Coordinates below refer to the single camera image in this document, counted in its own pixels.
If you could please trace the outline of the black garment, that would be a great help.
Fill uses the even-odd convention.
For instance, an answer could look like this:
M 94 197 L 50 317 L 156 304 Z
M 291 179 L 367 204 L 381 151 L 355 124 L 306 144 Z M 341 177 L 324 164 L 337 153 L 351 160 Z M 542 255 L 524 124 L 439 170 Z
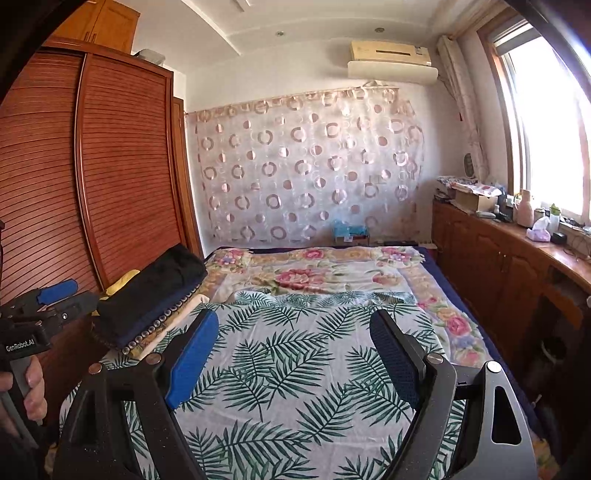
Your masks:
M 112 340 L 124 334 L 141 314 L 182 287 L 199 286 L 206 276 L 204 260 L 181 244 L 168 248 L 115 295 L 98 302 L 95 335 L 112 348 Z

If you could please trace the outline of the yellow plush toy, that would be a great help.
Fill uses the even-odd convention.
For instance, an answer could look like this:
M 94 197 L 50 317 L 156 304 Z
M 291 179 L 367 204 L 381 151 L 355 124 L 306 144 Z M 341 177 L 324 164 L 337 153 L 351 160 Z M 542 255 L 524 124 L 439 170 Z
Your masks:
M 132 280 L 140 271 L 132 269 L 123 274 L 116 282 L 106 288 L 104 293 L 100 296 L 101 300 L 107 300 L 121 290 L 130 280 Z

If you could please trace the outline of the wooden slatted wardrobe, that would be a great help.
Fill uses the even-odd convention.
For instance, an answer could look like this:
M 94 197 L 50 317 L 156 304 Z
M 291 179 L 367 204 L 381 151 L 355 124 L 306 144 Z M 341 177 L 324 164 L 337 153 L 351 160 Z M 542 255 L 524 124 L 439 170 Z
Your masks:
M 72 279 L 100 292 L 182 244 L 201 250 L 169 70 L 46 42 L 1 104 L 1 298 Z

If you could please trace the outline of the long wooden cabinet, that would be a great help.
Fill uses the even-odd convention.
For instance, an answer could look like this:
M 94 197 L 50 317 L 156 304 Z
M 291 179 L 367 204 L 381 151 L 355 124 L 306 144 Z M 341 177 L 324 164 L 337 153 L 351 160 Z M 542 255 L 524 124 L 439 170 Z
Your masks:
M 515 374 L 536 345 L 557 335 L 573 355 L 590 330 L 590 265 L 523 228 L 433 204 L 439 268 Z

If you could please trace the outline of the floral blanket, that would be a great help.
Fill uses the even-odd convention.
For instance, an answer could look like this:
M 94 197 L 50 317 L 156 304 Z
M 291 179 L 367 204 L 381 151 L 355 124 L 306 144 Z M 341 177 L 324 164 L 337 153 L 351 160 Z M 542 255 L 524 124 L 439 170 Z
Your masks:
M 414 247 L 308 248 L 266 254 L 225 248 L 216 251 L 206 266 L 208 274 L 199 292 L 211 299 L 200 309 L 228 303 L 242 291 L 273 296 L 406 294 L 442 322 L 451 347 L 445 358 L 479 367 L 493 357 L 477 323 L 437 278 L 428 257 Z

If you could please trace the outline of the palm leaf bed sheet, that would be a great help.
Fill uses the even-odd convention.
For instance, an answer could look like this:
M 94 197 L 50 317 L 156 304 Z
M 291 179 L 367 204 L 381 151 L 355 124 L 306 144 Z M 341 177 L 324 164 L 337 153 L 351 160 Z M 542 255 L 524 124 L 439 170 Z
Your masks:
M 451 353 L 439 320 L 406 294 L 273 296 L 214 303 L 217 339 L 175 412 L 209 479 L 379 479 L 414 408 L 370 337 L 387 311 L 427 352 Z

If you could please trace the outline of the tissue pack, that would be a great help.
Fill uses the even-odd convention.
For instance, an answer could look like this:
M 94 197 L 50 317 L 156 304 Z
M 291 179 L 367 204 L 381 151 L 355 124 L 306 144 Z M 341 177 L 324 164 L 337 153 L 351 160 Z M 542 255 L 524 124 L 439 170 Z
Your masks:
M 549 243 L 551 241 L 551 233 L 548 230 L 550 219 L 543 216 L 535 221 L 531 228 L 526 230 L 526 237 L 533 242 Z

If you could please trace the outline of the pink white bottle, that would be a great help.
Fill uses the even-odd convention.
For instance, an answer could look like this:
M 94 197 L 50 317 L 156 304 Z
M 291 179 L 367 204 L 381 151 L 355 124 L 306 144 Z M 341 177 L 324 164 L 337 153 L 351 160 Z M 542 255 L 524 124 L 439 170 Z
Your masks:
M 524 228 L 531 228 L 534 224 L 534 208 L 531 204 L 531 192 L 523 189 L 520 192 L 520 201 L 514 204 L 514 212 L 517 214 L 516 223 Z

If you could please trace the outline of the cardboard box on cabinet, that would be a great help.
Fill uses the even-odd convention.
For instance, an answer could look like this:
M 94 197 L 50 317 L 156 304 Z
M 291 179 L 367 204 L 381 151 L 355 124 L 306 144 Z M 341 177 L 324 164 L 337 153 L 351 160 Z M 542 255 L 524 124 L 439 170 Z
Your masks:
M 454 186 L 452 203 L 468 212 L 493 212 L 501 191 L 497 188 L 474 189 L 466 186 Z

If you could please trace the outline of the circle pattern sheer curtain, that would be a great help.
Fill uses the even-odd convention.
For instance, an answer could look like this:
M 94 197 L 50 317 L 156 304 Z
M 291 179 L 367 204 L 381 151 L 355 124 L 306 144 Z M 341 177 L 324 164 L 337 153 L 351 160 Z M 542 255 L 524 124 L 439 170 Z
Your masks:
M 335 220 L 374 243 L 419 237 L 425 138 L 396 87 L 228 104 L 189 113 L 186 129 L 214 244 L 328 244 Z

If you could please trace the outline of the small fan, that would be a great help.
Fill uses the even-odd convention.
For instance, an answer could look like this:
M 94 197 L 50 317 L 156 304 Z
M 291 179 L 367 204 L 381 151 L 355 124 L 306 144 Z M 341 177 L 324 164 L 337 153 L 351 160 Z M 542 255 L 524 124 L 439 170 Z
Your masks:
M 470 153 L 467 153 L 464 156 L 463 165 L 464 165 L 465 176 L 467 178 L 470 178 L 471 180 L 476 180 L 477 179 L 477 172 L 476 172 L 476 169 L 474 166 L 472 155 Z

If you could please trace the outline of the window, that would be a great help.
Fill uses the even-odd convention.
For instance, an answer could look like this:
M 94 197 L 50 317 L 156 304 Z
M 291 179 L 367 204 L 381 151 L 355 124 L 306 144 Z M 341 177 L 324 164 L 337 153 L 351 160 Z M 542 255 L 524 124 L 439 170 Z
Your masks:
M 590 100 L 551 44 L 507 7 L 477 34 L 509 135 L 510 190 L 590 223 Z

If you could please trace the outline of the beige window curtain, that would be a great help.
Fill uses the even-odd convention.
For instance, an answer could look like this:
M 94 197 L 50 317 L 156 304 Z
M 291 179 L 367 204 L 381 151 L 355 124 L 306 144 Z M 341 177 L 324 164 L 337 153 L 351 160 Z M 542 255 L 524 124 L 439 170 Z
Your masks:
M 481 141 L 480 115 L 468 65 L 458 42 L 446 35 L 442 35 L 438 39 L 437 51 L 464 122 L 475 176 L 484 182 L 488 178 L 490 170 Z

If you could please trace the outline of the air conditioner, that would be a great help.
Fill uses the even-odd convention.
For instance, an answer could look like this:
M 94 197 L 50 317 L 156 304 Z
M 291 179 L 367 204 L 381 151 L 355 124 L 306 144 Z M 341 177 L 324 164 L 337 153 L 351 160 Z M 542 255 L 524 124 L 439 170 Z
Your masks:
M 426 47 L 383 41 L 352 41 L 351 79 L 432 85 L 439 71 Z

